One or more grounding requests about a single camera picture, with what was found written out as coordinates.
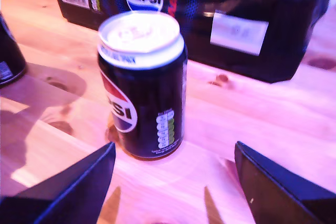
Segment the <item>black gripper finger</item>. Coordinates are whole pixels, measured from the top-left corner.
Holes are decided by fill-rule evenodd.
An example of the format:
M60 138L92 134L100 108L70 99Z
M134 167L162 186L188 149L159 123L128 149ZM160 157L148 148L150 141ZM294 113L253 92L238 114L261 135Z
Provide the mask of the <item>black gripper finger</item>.
M255 223L335 223L335 193L238 141L239 183Z
M96 223L116 156L108 143L62 172L1 198L1 223Z

